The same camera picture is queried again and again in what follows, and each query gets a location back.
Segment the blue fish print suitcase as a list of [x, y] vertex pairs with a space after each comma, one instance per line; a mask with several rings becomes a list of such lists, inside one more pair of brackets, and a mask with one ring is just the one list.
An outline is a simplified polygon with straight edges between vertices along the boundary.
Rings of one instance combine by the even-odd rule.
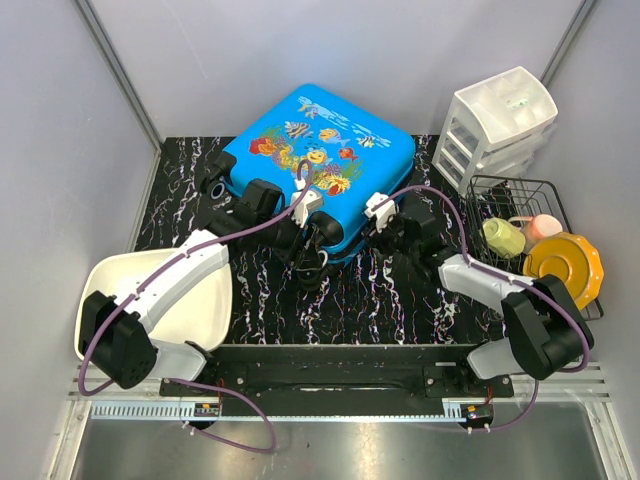
[[[318, 227], [326, 238], [330, 276], [353, 259], [372, 233], [374, 225], [364, 214], [367, 200], [376, 192], [390, 195], [404, 186], [414, 154], [410, 134], [306, 84], [231, 140], [205, 173], [200, 189], [211, 198], [230, 193], [232, 201], [223, 208], [228, 209], [252, 181], [262, 180], [282, 191], [274, 210], [280, 213], [290, 205], [297, 180], [310, 182], [324, 204], [304, 226]], [[314, 290], [322, 281], [300, 283]]]

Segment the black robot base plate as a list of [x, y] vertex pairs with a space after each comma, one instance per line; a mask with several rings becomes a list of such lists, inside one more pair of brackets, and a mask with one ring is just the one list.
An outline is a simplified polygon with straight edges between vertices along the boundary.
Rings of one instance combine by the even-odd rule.
[[197, 380], [247, 396], [274, 392], [391, 392], [418, 398], [510, 398], [511, 379], [552, 375], [519, 365], [507, 340], [473, 345], [223, 345]]

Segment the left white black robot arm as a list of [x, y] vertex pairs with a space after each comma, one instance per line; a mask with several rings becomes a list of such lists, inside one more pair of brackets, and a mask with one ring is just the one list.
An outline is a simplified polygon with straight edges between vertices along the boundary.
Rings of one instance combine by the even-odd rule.
[[76, 324], [80, 393], [99, 392], [85, 386], [87, 369], [94, 365], [122, 389], [148, 377], [178, 378], [193, 395], [208, 394], [216, 372], [206, 365], [208, 353], [196, 341], [208, 330], [207, 320], [182, 310], [177, 319], [186, 325], [189, 338], [157, 340], [150, 335], [193, 288], [228, 267], [230, 242], [248, 237], [272, 248], [293, 246], [309, 214], [322, 204], [310, 182], [299, 179], [296, 185], [290, 205], [276, 213], [282, 191], [268, 182], [252, 181], [240, 199], [228, 209], [211, 211], [202, 228], [124, 294], [95, 290], [86, 296]]

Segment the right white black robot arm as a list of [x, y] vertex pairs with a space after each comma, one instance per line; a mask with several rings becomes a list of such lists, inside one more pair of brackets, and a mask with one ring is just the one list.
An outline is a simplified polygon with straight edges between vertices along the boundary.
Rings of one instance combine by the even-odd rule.
[[373, 247], [405, 255], [425, 281], [502, 316], [506, 337], [475, 347], [454, 371], [460, 393], [476, 396], [500, 376], [527, 374], [545, 380], [588, 366], [593, 335], [558, 277], [510, 274], [452, 249], [439, 238], [433, 216], [410, 216], [385, 195], [373, 195], [365, 214], [374, 225]]

